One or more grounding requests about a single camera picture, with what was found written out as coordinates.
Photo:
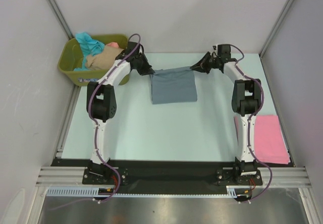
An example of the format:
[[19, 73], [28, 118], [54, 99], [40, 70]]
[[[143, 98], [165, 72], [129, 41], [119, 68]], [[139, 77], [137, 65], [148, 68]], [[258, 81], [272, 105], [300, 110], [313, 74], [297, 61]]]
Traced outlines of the grey blue t shirt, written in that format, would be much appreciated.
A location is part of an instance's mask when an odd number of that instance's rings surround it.
[[189, 67], [156, 70], [150, 83], [152, 104], [197, 101], [194, 72]]

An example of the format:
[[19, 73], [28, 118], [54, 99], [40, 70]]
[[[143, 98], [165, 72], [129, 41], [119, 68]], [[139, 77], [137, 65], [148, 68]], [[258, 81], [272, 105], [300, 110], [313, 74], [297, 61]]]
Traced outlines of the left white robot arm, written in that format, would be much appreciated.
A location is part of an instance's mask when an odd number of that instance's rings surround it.
[[117, 112], [115, 88], [132, 70], [136, 70], [141, 76], [154, 73], [141, 43], [129, 41], [107, 73], [87, 85], [86, 110], [94, 126], [94, 149], [88, 169], [102, 184], [107, 183], [116, 173], [108, 164], [110, 155], [104, 146], [105, 129]]

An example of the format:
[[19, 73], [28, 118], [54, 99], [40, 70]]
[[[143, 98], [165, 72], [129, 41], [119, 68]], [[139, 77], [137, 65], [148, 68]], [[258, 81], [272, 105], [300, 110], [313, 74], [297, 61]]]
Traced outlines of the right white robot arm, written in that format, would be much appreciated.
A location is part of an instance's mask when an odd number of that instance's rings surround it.
[[247, 76], [238, 65], [244, 58], [244, 53], [238, 47], [232, 44], [218, 44], [213, 46], [213, 52], [207, 52], [200, 61], [190, 67], [192, 71], [207, 74], [212, 69], [218, 69], [234, 84], [231, 106], [235, 113], [238, 153], [233, 168], [233, 179], [238, 184], [245, 184], [257, 173], [254, 127], [256, 115], [264, 104], [261, 81]]

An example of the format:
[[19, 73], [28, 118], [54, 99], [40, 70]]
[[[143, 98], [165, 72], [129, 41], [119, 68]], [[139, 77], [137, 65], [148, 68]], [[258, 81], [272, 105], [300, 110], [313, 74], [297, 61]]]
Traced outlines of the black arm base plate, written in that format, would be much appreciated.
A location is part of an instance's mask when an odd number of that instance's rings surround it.
[[224, 194], [227, 186], [263, 184], [256, 163], [111, 160], [104, 164], [86, 159], [56, 158], [51, 166], [81, 171], [81, 184], [112, 186], [119, 194], [208, 195]]

